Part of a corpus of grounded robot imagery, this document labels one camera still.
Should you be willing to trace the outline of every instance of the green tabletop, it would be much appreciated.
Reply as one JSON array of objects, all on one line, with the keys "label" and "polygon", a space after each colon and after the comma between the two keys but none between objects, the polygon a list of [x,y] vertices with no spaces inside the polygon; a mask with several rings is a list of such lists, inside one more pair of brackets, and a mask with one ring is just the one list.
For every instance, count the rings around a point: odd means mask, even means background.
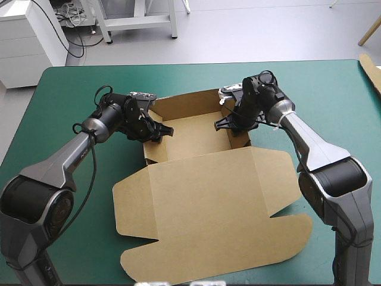
[{"label": "green tabletop", "polygon": [[[72,124],[81,122],[94,110],[93,96],[102,85],[111,85],[122,94],[144,91],[166,97],[219,88],[267,69],[274,72],[280,87],[296,104],[298,115],[324,139],[349,150],[373,177],[375,239],[370,281],[381,283],[381,108],[371,83],[355,60],[47,69],[0,167],[0,185],[71,139]],[[289,152],[296,165],[292,144],[283,131],[261,126],[250,136],[256,146]],[[125,249],[151,241],[116,232],[111,189],[145,166],[142,144],[116,133],[108,142],[96,146],[96,156],[98,174],[93,193],[82,214],[49,248],[49,253],[65,284],[132,283],[119,264],[120,255]],[[92,159],[88,156],[74,174],[78,189],[75,207],[85,196],[91,174]],[[314,221],[311,238],[298,255],[283,263],[218,279],[240,284],[332,283],[334,232],[321,223],[303,198],[280,214],[289,213],[308,213]],[[0,257],[0,283],[16,282],[12,270]]]}]

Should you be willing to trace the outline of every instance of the cardboard flap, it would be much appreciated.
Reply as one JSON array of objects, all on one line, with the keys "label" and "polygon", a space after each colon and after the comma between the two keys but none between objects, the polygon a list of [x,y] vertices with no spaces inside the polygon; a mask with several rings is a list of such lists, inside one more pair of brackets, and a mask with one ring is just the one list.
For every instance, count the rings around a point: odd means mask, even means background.
[{"label": "cardboard flap", "polygon": [[[148,114],[156,122],[163,122],[163,118],[154,113],[152,110],[148,110]],[[166,140],[167,136],[164,136],[160,143],[152,141],[144,142],[143,150],[146,160],[150,160],[156,163],[168,161]]]},{"label": "cardboard flap", "polygon": [[303,249],[311,230],[312,220],[305,214],[276,217],[255,228],[235,224],[190,234],[186,240],[143,245],[123,252],[120,262],[137,282],[182,284],[290,259]]},{"label": "cardboard flap", "polygon": [[119,234],[158,239],[149,166],[115,184],[113,196]]},{"label": "cardboard flap", "polygon": [[[115,208],[119,227],[127,222],[129,235],[147,233],[132,221],[149,224],[151,231],[153,225],[157,228],[158,242],[121,256],[122,267],[138,282],[179,284],[281,262],[301,251],[310,237],[307,215],[270,218],[300,196],[292,160],[284,152],[238,148],[153,164],[143,171],[114,190],[116,204],[123,206]],[[147,176],[152,195],[142,179]],[[144,188],[131,187],[141,183]],[[115,196],[117,191],[123,195]],[[141,200],[131,200],[134,196]],[[153,202],[155,222],[139,220],[142,213],[132,211],[146,200]]]},{"label": "cardboard flap", "polygon": [[301,197],[292,160],[284,151],[263,148],[251,148],[251,151],[267,214],[272,216]]},{"label": "cardboard flap", "polygon": [[210,89],[159,98],[151,110],[159,114],[163,121],[168,121],[221,111],[219,101],[218,89]]}]

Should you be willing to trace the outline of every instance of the black cable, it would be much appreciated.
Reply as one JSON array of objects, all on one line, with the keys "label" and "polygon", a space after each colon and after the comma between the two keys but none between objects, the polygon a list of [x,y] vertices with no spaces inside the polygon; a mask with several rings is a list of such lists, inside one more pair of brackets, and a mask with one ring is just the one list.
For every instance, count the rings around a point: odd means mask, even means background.
[{"label": "black cable", "polygon": [[69,43],[72,43],[73,45],[75,45],[75,46],[81,46],[81,47],[84,47],[84,48],[87,48],[87,47],[89,47],[89,46],[96,46],[97,44],[99,44],[100,42],[102,42],[104,40],[104,38],[102,38],[102,39],[100,39],[98,42],[96,42],[96,43],[92,43],[92,44],[90,44],[90,45],[78,45],[77,43],[74,43],[74,42],[72,42],[72,41],[70,41],[70,40],[67,40]]},{"label": "black cable", "polygon": [[[235,115],[237,115],[237,116],[241,116],[241,117],[243,117],[243,118],[245,118],[245,119],[249,119],[249,118],[247,118],[247,117],[245,117],[245,116],[243,116],[243,115],[241,115],[241,114],[239,114],[239,113],[237,113],[237,112],[235,112],[234,110],[231,110],[230,108],[228,108],[227,106],[225,106],[225,105],[223,105],[223,107],[224,108],[226,108],[227,110],[229,110],[231,113],[234,113]],[[300,165],[302,166],[302,168],[304,169],[304,171],[305,172],[308,172],[307,170],[307,167],[306,167],[306,165],[302,162],[302,159],[301,159],[301,155],[300,155],[300,153],[299,153],[299,151],[298,151],[298,147],[297,147],[297,144],[296,144],[296,140],[295,140],[295,138],[293,137],[293,135],[292,135],[292,133],[290,132],[290,130],[289,129],[287,129],[287,128],[285,128],[285,127],[283,127],[283,126],[278,126],[278,125],[274,125],[274,124],[271,124],[271,123],[267,123],[267,122],[262,122],[262,121],[258,121],[258,120],[256,120],[255,122],[257,122],[257,123],[260,123],[260,124],[264,124],[264,125],[267,125],[267,126],[271,126],[271,127],[278,127],[279,129],[282,129],[282,130],[284,130],[286,133],[287,133],[287,135],[288,135],[288,137],[290,138],[290,140],[291,140],[291,142],[292,142],[292,145],[293,145],[293,147],[294,147],[294,149],[295,149],[295,153],[296,153],[296,157],[298,158],[298,161],[299,161],[299,163],[300,163]],[[352,247],[355,247],[355,248],[361,248],[361,247],[366,247],[366,246],[368,246],[371,242],[372,242],[372,240],[373,239],[369,239],[368,241],[365,241],[365,243],[366,242],[368,242],[367,244],[365,244],[365,245],[363,245],[363,243],[362,244],[354,244],[354,240],[355,240],[355,236],[356,236],[356,233],[355,233],[355,231],[352,229],[352,227],[351,227],[351,225],[349,225],[349,223],[345,220],[345,219],[343,219],[343,217],[331,206],[331,204],[325,199],[325,198],[323,198],[324,200],[325,200],[325,202],[327,203],[327,205],[331,208],[331,210],[337,215],[337,217],[345,224],[345,226],[348,228],[348,230],[349,230],[349,234],[350,234],[350,239],[349,240],[347,240],[339,231],[338,231],[338,229],[337,228],[335,228],[335,227],[333,227],[332,228],[332,230],[333,231],[335,231],[335,232],[337,232],[337,234],[342,238],[342,240],[344,241],[344,245],[342,245],[342,249],[341,249],[341,251],[339,252],[339,253],[336,253],[335,254],[335,257],[333,258],[333,262],[332,262],[332,272],[333,272],[333,277],[334,277],[334,279],[335,279],[335,281],[339,281],[339,278],[338,278],[338,270],[337,270],[337,268],[336,268],[336,262],[337,262],[337,260],[338,260],[338,258],[339,257],[341,257],[348,249],[349,249],[349,247],[350,246],[352,246]]]},{"label": "black cable", "polygon": [[[88,130],[86,128],[84,128],[80,123],[75,123],[73,125],[73,130],[74,130],[74,133],[75,134],[78,134],[79,132],[76,132],[75,131],[75,127],[76,126],[81,126],[82,127],[82,130],[80,132],[85,132],[87,134],[89,134],[89,140],[90,140],[90,148],[91,148],[91,153],[92,153],[92,157],[93,157],[93,175],[91,177],[91,181],[90,181],[90,185],[89,185],[89,188],[88,188],[88,192],[85,196],[85,198],[83,199],[82,201],[82,204],[80,205],[80,207],[78,208],[77,212],[74,214],[74,216],[69,220],[69,222],[65,225],[65,227],[63,227],[63,229],[60,231],[60,233],[54,238],[54,240],[52,240],[51,242],[49,242],[49,244],[43,249],[45,250],[46,248],[48,248],[50,245],[52,245],[57,239],[59,239],[60,236],[62,236],[62,234],[70,227],[70,225],[76,220],[76,218],[78,217],[78,215],[80,214],[80,212],[83,210],[83,207],[85,206],[85,204],[87,203],[89,197],[90,197],[90,194],[91,194],[91,191],[92,191],[92,188],[93,188],[93,185],[94,185],[94,181],[95,181],[95,176],[96,176],[96,155],[95,155],[95,149],[94,149],[94,145],[95,145],[95,132],[94,130]],[[12,265],[10,262],[6,262],[6,264],[14,269],[14,270],[17,270],[17,271],[25,271],[30,265],[34,264],[35,262],[37,262],[38,260],[41,259],[41,257],[39,257],[41,251],[39,251],[35,258],[32,259],[31,262],[29,262],[27,265],[25,265],[24,267],[22,268],[19,268],[19,267],[16,267],[14,265]]]},{"label": "black cable", "polygon": [[78,208],[77,212],[74,214],[74,216],[70,219],[70,221],[66,224],[65,227],[63,227],[63,229],[60,231],[60,233],[57,235],[57,237],[49,244],[51,245],[54,241],[56,241],[57,239],[59,239],[60,236],[62,236],[62,234],[70,227],[70,225],[76,220],[76,218],[78,217],[78,215],[80,214],[80,212],[83,210],[83,207],[85,206],[85,204],[87,203],[89,197],[90,197],[90,194],[91,194],[91,191],[92,191],[92,188],[93,188],[93,185],[94,185],[94,181],[95,181],[95,176],[96,176],[96,155],[95,155],[95,149],[94,149],[94,145],[95,145],[95,140],[96,140],[96,137],[95,137],[95,132],[94,130],[87,130],[85,129],[81,124],[79,123],[75,123],[73,125],[73,130],[74,130],[74,133],[78,134],[76,131],[75,131],[75,126],[81,126],[82,127],[82,130],[80,132],[85,132],[87,134],[89,134],[89,140],[90,140],[90,148],[91,148],[91,154],[92,154],[92,157],[93,157],[93,175],[91,177],[91,181],[90,181],[90,185],[89,185],[89,188],[88,188],[88,192],[86,193],[86,196],[85,198],[83,199],[82,201],[82,204],[80,205],[80,207]]},{"label": "black cable", "polygon": [[61,45],[65,48],[65,50],[66,50],[70,55],[72,55],[74,58],[82,58],[82,57],[84,56],[84,54],[85,54],[85,49],[82,48],[82,54],[81,54],[81,55],[74,55],[72,52],[70,52],[69,49],[66,48],[66,46],[65,46],[64,43],[63,43],[63,41],[61,40],[61,38],[60,38],[60,36],[59,36],[59,34],[58,34],[56,28],[54,27],[52,21],[50,20],[49,16],[48,16],[47,13],[45,12],[45,10],[44,10],[44,9],[40,6],[40,4],[38,4],[35,0],[31,0],[31,1],[32,1],[33,3],[35,3],[35,4],[40,8],[40,10],[44,13],[44,15],[45,15],[45,17],[48,19],[50,25],[53,27],[54,32],[55,32],[55,34],[56,34],[58,40],[60,40]]},{"label": "black cable", "polygon": [[[55,13],[55,15],[61,17],[61,18],[58,19],[60,22],[61,22],[61,21],[65,21],[65,20],[70,20],[68,17],[65,17],[65,16],[62,15],[62,14]],[[79,34],[78,30],[76,29],[77,27],[74,26],[73,28],[76,30],[78,37],[81,38],[81,35]],[[96,46],[97,44],[101,43],[103,40],[104,40],[104,38],[102,37],[102,39],[100,39],[100,40],[97,41],[96,43],[91,43],[90,45],[83,45],[83,44],[82,44],[82,45],[79,45],[79,44],[74,43],[74,42],[72,42],[71,40],[67,39],[67,41],[68,41],[69,43],[72,43],[72,44],[75,45],[75,46],[80,46],[80,47],[82,47],[82,48],[87,48],[87,47],[90,47],[90,46]]]}]

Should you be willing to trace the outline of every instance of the unfolded cardboard box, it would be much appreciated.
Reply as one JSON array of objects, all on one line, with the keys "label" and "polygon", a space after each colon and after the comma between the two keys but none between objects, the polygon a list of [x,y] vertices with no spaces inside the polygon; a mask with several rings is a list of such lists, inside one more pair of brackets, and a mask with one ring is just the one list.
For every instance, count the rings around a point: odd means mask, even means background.
[{"label": "unfolded cardboard box", "polygon": [[121,255],[136,281],[179,284],[281,262],[310,237],[305,214],[270,218],[301,195],[289,154],[251,147],[246,132],[216,132],[228,113],[218,102],[217,90],[157,100],[151,116],[173,137],[144,143],[147,167],[114,186],[118,233],[158,240]]}]

